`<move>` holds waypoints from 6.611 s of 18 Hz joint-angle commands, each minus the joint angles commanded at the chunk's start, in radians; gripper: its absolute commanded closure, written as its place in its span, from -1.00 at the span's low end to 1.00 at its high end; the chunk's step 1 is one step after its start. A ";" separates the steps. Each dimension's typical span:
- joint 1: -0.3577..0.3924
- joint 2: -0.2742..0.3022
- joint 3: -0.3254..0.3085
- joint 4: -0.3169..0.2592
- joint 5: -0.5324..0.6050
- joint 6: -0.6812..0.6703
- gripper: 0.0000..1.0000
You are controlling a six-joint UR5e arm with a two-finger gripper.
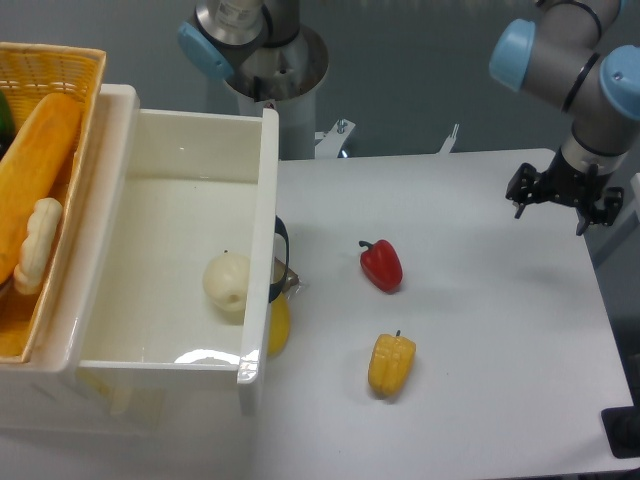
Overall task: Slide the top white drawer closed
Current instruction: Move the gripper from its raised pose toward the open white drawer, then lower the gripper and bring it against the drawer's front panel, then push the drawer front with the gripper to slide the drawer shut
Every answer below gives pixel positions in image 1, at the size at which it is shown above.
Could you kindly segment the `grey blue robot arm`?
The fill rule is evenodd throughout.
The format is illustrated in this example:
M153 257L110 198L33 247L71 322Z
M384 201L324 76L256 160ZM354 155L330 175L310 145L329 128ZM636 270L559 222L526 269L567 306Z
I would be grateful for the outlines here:
M512 21L489 61L493 79L569 114L570 136L550 166L523 164L506 197L518 210L553 202L574 208L577 232L612 225L624 191L609 185L639 135L639 50L607 55L596 45L624 9L621 1L542 1L538 22ZM253 102L282 104L324 80L328 51L300 21L296 1L201 1L177 32L186 58L205 76Z

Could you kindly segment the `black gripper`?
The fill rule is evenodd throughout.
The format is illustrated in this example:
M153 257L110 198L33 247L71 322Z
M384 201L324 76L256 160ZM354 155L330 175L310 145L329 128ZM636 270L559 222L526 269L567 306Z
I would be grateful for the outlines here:
M515 219L531 204L554 202L576 207L576 235L582 236L592 225L612 226L624 204L624 189L604 190L608 176L598 172L597 164L589 164L585 172L577 170L559 149L542 173L529 163L521 164L508 182L505 198L516 208Z

